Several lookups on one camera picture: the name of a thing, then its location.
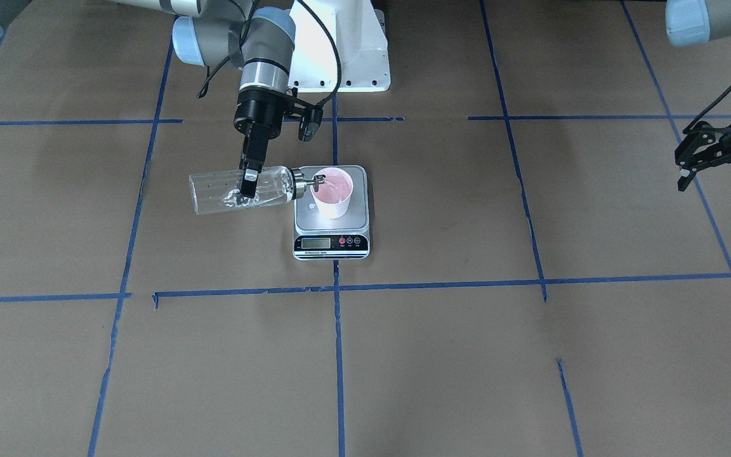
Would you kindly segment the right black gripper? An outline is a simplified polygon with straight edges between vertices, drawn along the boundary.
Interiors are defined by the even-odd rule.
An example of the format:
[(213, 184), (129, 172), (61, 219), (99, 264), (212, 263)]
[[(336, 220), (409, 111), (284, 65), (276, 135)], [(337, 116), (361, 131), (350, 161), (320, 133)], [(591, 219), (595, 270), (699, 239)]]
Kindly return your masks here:
[(246, 137), (240, 159), (242, 180), (239, 190), (241, 196), (247, 199), (252, 199), (256, 194), (259, 176), (267, 158), (266, 150), (248, 148), (257, 138), (267, 141), (278, 138), (286, 112), (287, 98), (284, 93), (272, 89), (247, 88), (238, 95), (233, 126)]

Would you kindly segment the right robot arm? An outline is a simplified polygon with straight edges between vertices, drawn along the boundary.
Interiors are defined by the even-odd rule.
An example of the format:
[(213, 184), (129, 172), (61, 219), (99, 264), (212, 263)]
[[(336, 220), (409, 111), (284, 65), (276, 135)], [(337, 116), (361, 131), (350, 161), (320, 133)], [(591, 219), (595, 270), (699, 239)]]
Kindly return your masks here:
[(244, 141), (223, 197), (260, 201), (275, 188), (269, 142), (312, 112), (288, 83), (295, 35), (287, 10), (256, 1), (0, 1), (0, 121), (150, 118), (153, 58), (166, 51), (205, 70), (198, 98), (235, 69)]

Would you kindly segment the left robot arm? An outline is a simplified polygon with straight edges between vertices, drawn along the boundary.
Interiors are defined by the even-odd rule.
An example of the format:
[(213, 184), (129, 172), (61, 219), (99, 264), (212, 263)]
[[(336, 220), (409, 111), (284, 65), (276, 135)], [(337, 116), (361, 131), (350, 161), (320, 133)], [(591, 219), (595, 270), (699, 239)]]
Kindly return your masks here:
[[(676, 47), (731, 37), (731, 1), (668, 1), (665, 23), (668, 41)], [(683, 129), (674, 151), (679, 191), (686, 191), (700, 171), (731, 164), (731, 124), (719, 128), (703, 121), (730, 92), (731, 85)]]

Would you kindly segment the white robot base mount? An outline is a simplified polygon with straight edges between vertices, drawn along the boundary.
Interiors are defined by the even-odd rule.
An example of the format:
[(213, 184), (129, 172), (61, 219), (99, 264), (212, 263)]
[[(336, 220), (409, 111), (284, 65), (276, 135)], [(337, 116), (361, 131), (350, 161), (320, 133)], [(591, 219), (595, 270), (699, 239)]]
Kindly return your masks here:
[(391, 87), (385, 15), (374, 1), (293, 1), (296, 48), (288, 86), (305, 93), (376, 93)]

